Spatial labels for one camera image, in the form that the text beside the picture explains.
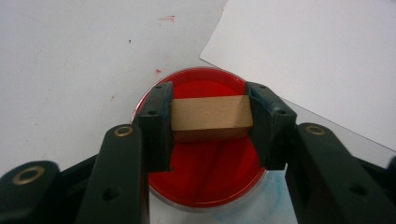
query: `brass screw insert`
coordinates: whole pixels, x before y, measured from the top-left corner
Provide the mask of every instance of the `brass screw insert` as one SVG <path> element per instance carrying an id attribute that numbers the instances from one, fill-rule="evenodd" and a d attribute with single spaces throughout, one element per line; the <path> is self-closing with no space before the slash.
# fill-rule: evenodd
<path id="1" fill-rule="evenodd" d="M 307 132 L 316 134 L 316 135 L 323 135 L 326 133 L 322 128 L 315 126 L 315 125 L 309 125 L 305 129 Z"/>
<path id="2" fill-rule="evenodd" d="M 131 127 L 122 126 L 116 129 L 116 131 L 114 131 L 114 135 L 116 135 L 117 137 L 123 137 L 131 134 L 133 131 L 134 130 Z"/>
<path id="3" fill-rule="evenodd" d="M 37 180 L 45 172 L 45 169 L 41 166 L 32 166 L 27 169 L 20 171 L 17 175 L 12 178 L 12 183 L 14 185 L 25 185 Z"/>

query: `white sheet of paper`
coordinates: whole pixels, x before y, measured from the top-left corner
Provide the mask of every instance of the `white sheet of paper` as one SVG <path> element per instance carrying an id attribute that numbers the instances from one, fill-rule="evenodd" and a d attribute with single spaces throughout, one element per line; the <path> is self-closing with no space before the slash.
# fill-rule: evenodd
<path id="1" fill-rule="evenodd" d="M 396 149 L 396 4 L 230 0 L 201 59 Z"/>

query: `plastic petri dish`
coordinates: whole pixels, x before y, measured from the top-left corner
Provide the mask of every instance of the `plastic petri dish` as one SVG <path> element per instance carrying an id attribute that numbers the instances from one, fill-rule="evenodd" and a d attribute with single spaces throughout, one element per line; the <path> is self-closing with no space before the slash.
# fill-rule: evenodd
<path id="1" fill-rule="evenodd" d="M 245 93 L 244 79 L 215 68 L 181 70 L 160 83 L 167 81 L 174 83 L 174 99 Z M 154 195 L 176 208 L 190 212 L 215 211 L 243 201 L 264 171 L 246 136 L 226 141 L 175 143 L 171 172 L 150 173 L 148 182 Z"/>

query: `white table surface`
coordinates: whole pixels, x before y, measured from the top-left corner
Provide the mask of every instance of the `white table surface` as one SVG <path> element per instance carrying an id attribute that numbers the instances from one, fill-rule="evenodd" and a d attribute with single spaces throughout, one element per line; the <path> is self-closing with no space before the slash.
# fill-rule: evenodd
<path id="1" fill-rule="evenodd" d="M 0 175 L 28 161 L 64 170 L 96 154 L 158 80 L 194 66 L 226 0 L 0 2 Z M 298 122 L 333 129 L 357 157 L 396 153 L 297 105 Z M 150 195 L 151 223 L 295 223 L 283 172 L 233 209 L 194 214 Z"/>

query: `red ink mark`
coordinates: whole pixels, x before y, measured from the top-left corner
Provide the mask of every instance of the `red ink mark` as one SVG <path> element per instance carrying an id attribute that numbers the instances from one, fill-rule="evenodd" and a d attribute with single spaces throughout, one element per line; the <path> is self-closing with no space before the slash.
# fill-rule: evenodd
<path id="1" fill-rule="evenodd" d="M 170 22 L 175 22 L 175 16 L 166 16 L 163 18 L 158 19 L 159 21 L 170 21 Z"/>

